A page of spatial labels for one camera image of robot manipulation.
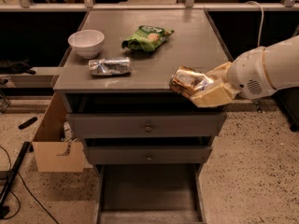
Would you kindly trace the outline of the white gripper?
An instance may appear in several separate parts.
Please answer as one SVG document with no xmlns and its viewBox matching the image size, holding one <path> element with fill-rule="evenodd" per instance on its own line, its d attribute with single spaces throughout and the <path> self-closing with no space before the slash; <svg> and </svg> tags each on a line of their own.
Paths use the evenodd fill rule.
<svg viewBox="0 0 299 224">
<path fill-rule="evenodd" d="M 197 107 L 216 107 L 230 104 L 238 94 L 246 99 L 273 95 L 277 89 L 267 73 L 264 52 L 265 47 L 252 49 L 232 63 L 223 63 L 208 71 L 206 75 L 217 80 L 192 95 L 191 101 Z"/>
</svg>

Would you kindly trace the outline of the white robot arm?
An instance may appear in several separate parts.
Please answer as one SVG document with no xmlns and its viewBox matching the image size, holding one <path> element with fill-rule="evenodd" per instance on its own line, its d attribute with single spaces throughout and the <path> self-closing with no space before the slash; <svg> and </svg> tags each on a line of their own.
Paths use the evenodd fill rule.
<svg viewBox="0 0 299 224">
<path fill-rule="evenodd" d="M 215 81 L 191 97 L 198 107 L 227 105 L 237 95 L 253 100 L 298 87 L 299 36 L 244 52 L 206 75 Z"/>
</svg>

